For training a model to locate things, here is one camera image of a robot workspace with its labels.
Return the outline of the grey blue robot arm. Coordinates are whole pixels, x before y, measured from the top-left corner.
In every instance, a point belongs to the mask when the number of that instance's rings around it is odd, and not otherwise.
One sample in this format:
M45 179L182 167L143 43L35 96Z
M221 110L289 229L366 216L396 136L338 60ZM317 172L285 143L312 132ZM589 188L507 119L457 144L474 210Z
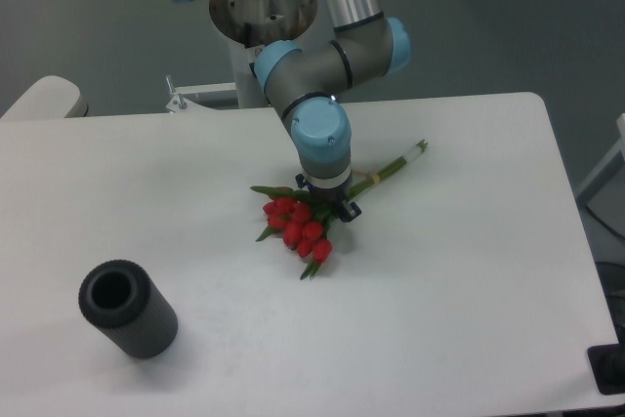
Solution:
M298 186L340 220L355 219L352 129L336 97L409 62L403 24L379 0L210 0L210 16L243 48L246 71L289 134Z

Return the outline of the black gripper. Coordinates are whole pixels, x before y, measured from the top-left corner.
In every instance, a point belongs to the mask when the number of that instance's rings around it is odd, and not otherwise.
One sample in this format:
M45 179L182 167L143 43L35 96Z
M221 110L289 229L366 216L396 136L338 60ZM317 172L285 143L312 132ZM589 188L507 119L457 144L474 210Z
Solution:
M361 209L348 196L353 181L351 173L330 179L299 173L295 180L298 188L307 188L313 196L330 202L335 217L341 222L350 223L361 215Z

